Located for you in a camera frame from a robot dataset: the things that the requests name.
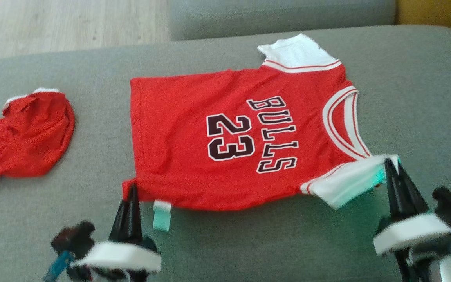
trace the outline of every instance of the sofa cushion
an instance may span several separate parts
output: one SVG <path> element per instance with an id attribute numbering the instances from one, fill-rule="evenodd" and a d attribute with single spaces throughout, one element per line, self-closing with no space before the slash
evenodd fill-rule
<path id="1" fill-rule="evenodd" d="M 427 26 L 355 27 L 303 32 L 346 66 L 361 91 L 360 133 L 371 152 L 399 154 L 433 207 L 451 188 L 451 30 Z M 121 183 L 134 177 L 130 84 L 168 76 L 257 68 L 256 47 L 296 32 L 172 42 L 0 60 L 0 110 L 39 86 L 66 93 L 76 128 L 62 159 L 44 177 L 0 179 L 0 282 L 38 281 L 56 254 L 50 240 L 91 220 L 109 236 Z M 143 230 L 163 260 L 151 281 L 397 282 L 392 257 L 376 257 L 372 238 L 388 212 L 387 191 L 366 193 L 338 211 L 297 196 L 240 212 L 172 210 L 169 233 Z"/>
<path id="2" fill-rule="evenodd" d="M 172 40 L 392 25 L 395 0 L 170 0 Z"/>

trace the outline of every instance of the wooden floor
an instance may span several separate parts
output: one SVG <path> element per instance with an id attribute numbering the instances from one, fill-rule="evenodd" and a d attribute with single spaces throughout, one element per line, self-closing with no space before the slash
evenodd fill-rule
<path id="1" fill-rule="evenodd" d="M 166 0 L 0 0 L 0 59 L 169 41 Z"/>

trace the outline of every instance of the red jersey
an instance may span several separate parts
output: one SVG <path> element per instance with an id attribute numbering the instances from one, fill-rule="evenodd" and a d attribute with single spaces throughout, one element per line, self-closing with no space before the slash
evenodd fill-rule
<path id="1" fill-rule="evenodd" d="M 131 80 L 136 178 L 124 198 L 135 182 L 143 201 L 245 209 L 310 194 L 371 155 L 340 60 L 303 34 L 258 49 L 258 69 Z"/>

